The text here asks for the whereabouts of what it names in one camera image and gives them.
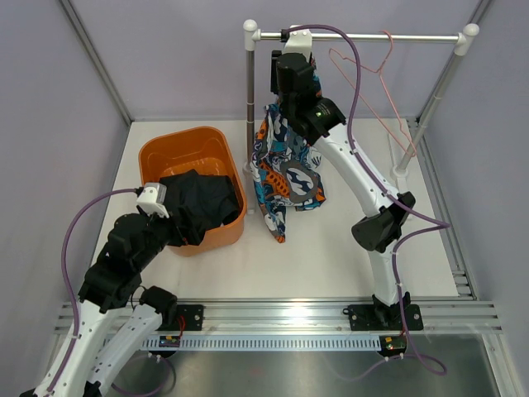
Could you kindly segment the pink wire hanger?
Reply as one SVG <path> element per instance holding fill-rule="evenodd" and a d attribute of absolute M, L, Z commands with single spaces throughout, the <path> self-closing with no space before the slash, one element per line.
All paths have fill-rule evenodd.
<path fill-rule="evenodd" d="M 335 65 L 335 67 L 340 71 L 341 75 L 346 79 L 348 84 L 352 87 L 354 92 L 359 94 L 359 99 L 367 107 L 367 109 L 371 112 L 371 114 L 375 117 L 375 119 L 380 123 L 380 125 L 384 128 L 386 133 L 389 136 L 391 136 L 393 141 L 403 150 L 404 154 L 410 155 L 411 157 L 415 157 L 417 155 L 416 145 L 412 142 L 412 136 L 409 130 L 406 130 L 404 128 L 403 120 L 401 119 L 398 109 L 395 103 L 393 102 L 391 94 L 384 82 L 384 75 L 383 75 L 384 66 L 393 52 L 393 36 L 388 31 L 381 31 L 381 33 L 385 34 L 388 37 L 389 48 L 388 48 L 388 51 L 385 57 L 382 59 L 382 61 L 380 62 L 379 66 L 376 69 L 371 69 L 365 65 L 358 64 L 355 61 L 354 57 L 345 56 L 338 49 L 333 48 L 333 47 L 329 49 L 328 57 L 330 61 Z M 374 88 L 374 78 L 368 77 L 367 78 L 367 89 L 364 89 L 365 78 L 362 78 L 361 83 L 358 79 L 352 79 L 345 72 L 346 62 L 349 62 L 355 66 L 359 66 L 362 72 L 366 72 L 367 74 L 376 75 L 379 81 L 380 88 Z M 396 132 L 394 132 L 388 127 L 388 125 L 385 123 L 383 118 L 377 113 L 376 108 L 374 108 L 368 102 L 368 98 L 365 97 L 365 94 L 367 93 L 368 96 L 372 96 L 370 92 L 384 93 L 385 101 L 386 101 L 384 109 L 385 110 L 391 109 L 393 111 L 393 116 L 398 121 L 399 135 L 397 135 Z"/>

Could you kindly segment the black shorts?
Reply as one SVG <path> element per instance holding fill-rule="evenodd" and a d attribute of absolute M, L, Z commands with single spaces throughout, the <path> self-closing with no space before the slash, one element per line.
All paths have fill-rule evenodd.
<path fill-rule="evenodd" d="M 160 179 L 164 206 L 175 227 L 171 246 L 198 246 L 206 232 L 234 222 L 241 213 L 235 186 L 226 175 L 190 170 Z"/>

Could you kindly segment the colourful patterned shorts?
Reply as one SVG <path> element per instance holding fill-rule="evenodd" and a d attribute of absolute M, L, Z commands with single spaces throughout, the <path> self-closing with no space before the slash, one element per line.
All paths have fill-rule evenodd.
<path fill-rule="evenodd" d="M 283 243 L 287 208 L 309 211 L 326 201 L 317 172 L 322 155 L 291 128 L 280 112 L 279 98 L 264 111 L 255 133 L 250 172 L 264 222 L 274 239 Z"/>

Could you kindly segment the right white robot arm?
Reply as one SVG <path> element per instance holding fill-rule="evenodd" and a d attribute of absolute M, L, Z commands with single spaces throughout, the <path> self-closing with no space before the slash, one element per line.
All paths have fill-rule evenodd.
<path fill-rule="evenodd" d="M 393 273 L 393 249 L 402 236 L 406 209 L 413 207 L 416 199 L 410 192 L 399 193 L 364 159 L 364 152 L 347 135 L 343 113 L 329 98 L 319 95 L 314 71 L 305 55 L 275 50 L 270 89 L 279 97 L 281 116 L 332 164 L 365 214 L 351 233 L 368 253 L 374 294 L 372 304 L 353 304 L 345 310 L 351 328 L 399 330 L 410 297 Z"/>

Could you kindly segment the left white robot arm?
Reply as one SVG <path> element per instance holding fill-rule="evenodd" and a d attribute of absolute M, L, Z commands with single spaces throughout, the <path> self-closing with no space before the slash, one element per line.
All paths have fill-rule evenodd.
<path fill-rule="evenodd" d="M 45 378 L 27 396 L 104 396 L 141 343 L 179 322 L 177 298 L 160 287 L 142 293 L 131 316 L 103 341 L 131 296 L 141 272 L 176 236 L 169 218 L 131 213 L 119 217 L 74 301 L 74 322 Z"/>

